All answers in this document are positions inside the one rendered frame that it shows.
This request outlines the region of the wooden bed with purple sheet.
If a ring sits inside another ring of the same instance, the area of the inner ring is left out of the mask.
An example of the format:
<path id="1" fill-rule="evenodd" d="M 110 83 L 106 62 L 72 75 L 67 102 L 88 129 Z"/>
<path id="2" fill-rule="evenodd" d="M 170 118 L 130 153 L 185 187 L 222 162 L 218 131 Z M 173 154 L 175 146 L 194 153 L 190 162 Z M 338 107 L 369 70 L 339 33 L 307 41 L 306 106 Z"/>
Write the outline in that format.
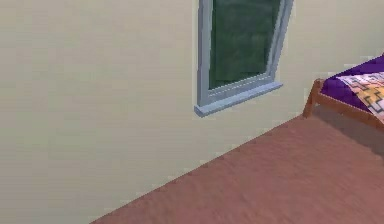
<path id="1" fill-rule="evenodd" d="M 309 117 L 315 105 L 319 104 L 384 132 L 384 124 L 368 110 L 346 84 L 339 80 L 339 77 L 345 75 L 376 72 L 384 72 L 384 53 L 327 79 L 316 79 L 305 104 L 303 116 Z"/>

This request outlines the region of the grey framed window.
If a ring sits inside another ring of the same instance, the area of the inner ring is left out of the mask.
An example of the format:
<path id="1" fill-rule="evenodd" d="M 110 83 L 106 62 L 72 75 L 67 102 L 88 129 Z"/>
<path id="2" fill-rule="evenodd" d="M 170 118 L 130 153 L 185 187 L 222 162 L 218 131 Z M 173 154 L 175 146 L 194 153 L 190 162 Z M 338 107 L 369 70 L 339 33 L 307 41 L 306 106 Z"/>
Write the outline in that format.
<path id="1" fill-rule="evenodd" d="M 282 86 L 275 78 L 294 0 L 199 0 L 197 99 L 205 117 Z"/>

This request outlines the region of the patterned white orange blanket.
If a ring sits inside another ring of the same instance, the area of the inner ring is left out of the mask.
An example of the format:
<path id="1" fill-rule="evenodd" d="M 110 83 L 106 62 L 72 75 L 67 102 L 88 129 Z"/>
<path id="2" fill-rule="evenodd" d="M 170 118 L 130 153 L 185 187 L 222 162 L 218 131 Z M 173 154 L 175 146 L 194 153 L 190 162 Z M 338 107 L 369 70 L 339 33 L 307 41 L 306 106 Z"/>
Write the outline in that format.
<path id="1" fill-rule="evenodd" d="M 384 120 L 384 72 L 341 76 L 339 80 L 357 95 L 372 114 Z"/>

